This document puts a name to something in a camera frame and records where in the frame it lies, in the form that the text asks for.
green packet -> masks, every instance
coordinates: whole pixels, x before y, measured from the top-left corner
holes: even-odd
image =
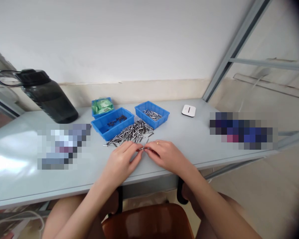
[[[99,98],[98,100],[93,101],[92,111],[94,115],[103,114],[111,110],[114,110],[114,106],[107,98]]]

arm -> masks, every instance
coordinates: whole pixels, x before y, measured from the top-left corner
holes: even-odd
[[[157,140],[145,152],[158,165],[180,176],[194,193],[217,238],[260,239],[257,232],[216,192],[171,142]]]
[[[130,159],[142,147],[141,144],[126,141],[111,153],[101,177],[92,185],[82,203],[53,239],[86,238],[104,203],[140,162],[143,150],[138,152],[133,161],[130,162]]]

bottle cap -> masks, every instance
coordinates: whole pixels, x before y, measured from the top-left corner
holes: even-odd
[[[15,76],[23,86],[42,85],[51,81],[46,72],[42,70],[24,69]]]

hand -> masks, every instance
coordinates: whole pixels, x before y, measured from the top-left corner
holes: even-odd
[[[146,148],[145,152],[158,166],[178,176],[192,166],[191,162],[172,142],[156,140],[147,143],[144,147]]]
[[[141,161],[143,150],[140,150],[133,161],[130,162],[133,154],[140,148],[143,148],[142,144],[125,141],[115,149],[103,170],[101,176],[103,182],[113,187],[113,190],[120,186]]]

floor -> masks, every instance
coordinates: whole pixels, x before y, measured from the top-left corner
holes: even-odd
[[[201,171],[202,175],[211,172],[212,169]],[[264,239],[282,238],[292,233],[299,222],[299,146],[221,175],[210,184],[247,210]],[[123,209],[163,203],[166,199],[178,203],[176,190],[126,200]],[[200,220],[190,203],[181,206],[195,235]],[[39,228],[40,222],[32,221],[19,238],[38,238]]]

